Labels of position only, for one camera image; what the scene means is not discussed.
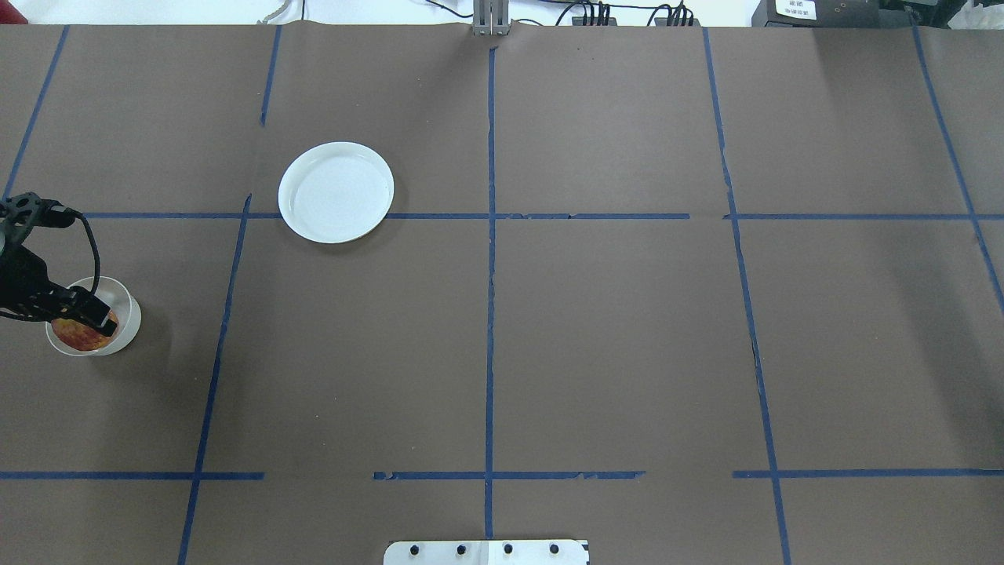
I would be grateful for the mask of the red yellow apple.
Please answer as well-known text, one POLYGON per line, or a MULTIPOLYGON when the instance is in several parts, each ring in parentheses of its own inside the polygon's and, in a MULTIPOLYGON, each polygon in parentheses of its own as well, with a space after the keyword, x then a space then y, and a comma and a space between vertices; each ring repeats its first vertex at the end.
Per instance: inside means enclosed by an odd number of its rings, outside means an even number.
POLYGON ((75 319, 54 319, 49 326, 56 339, 65 346, 78 352, 93 352, 107 347, 114 339, 115 333, 118 332, 121 321, 114 311, 110 312, 108 322, 112 325, 110 336, 105 336, 99 330, 90 328, 90 326, 75 321, 75 319))

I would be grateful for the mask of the white bowl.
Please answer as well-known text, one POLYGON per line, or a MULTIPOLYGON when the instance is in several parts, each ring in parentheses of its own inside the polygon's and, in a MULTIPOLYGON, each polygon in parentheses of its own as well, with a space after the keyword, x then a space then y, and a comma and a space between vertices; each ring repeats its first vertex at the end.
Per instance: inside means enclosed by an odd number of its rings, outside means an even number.
POLYGON ((118 326, 105 340, 104 346, 91 351, 75 349, 57 336, 53 325, 46 324, 45 335, 54 350, 71 357, 110 356, 126 349, 133 342, 141 324, 141 308, 135 297, 117 279, 104 275, 98 278, 96 296, 111 308, 111 312, 118 320, 118 326))

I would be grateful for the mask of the white round plate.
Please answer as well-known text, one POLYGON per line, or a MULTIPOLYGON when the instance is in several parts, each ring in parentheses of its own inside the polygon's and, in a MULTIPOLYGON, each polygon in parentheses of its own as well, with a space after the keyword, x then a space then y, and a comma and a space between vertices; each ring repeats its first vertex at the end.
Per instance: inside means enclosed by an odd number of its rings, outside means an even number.
POLYGON ((296 157, 279 182, 281 218, 302 239, 341 244, 368 235, 395 197, 386 160, 365 144, 319 144, 296 157))

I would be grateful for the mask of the white mounting plate with bolts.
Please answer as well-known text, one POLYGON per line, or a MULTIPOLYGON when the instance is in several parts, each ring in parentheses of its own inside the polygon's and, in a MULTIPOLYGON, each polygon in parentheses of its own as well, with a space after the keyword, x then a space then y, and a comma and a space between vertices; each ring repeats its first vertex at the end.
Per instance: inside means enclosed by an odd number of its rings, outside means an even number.
POLYGON ((384 564, 589 564, 588 542, 574 539, 399 541, 384 564))

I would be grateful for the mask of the aluminium frame post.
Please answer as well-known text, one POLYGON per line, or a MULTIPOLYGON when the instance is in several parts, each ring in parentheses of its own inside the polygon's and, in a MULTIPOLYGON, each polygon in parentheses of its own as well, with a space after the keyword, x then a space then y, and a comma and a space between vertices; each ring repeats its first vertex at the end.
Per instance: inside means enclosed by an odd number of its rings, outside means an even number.
POLYGON ((508 0, 474 0, 472 33, 476 37, 509 35, 512 18, 508 0))

